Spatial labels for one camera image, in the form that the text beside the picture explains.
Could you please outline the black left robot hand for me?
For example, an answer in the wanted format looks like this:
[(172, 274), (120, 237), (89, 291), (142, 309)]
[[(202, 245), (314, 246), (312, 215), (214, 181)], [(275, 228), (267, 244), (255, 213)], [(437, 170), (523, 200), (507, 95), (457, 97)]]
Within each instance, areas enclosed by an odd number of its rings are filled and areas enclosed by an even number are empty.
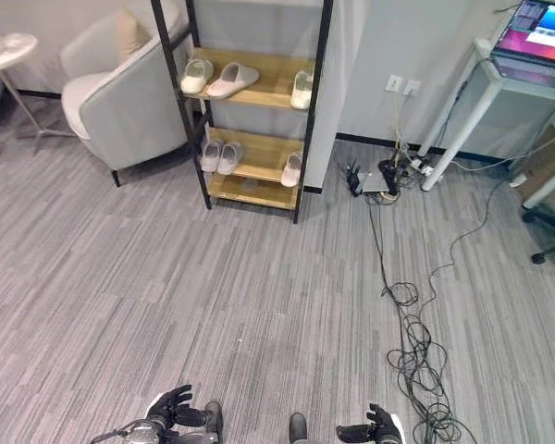
[(149, 408), (146, 419), (166, 430), (173, 426), (202, 427), (206, 414), (190, 406), (192, 385), (186, 384), (163, 393)]

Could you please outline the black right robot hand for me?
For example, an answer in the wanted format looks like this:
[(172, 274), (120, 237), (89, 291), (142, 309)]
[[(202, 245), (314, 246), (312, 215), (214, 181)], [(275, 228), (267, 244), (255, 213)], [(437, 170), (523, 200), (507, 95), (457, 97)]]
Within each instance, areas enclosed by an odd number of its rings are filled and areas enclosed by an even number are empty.
[(370, 403), (366, 413), (368, 424), (338, 425), (336, 434), (344, 443), (405, 443), (401, 422), (396, 414), (390, 414), (379, 404)]

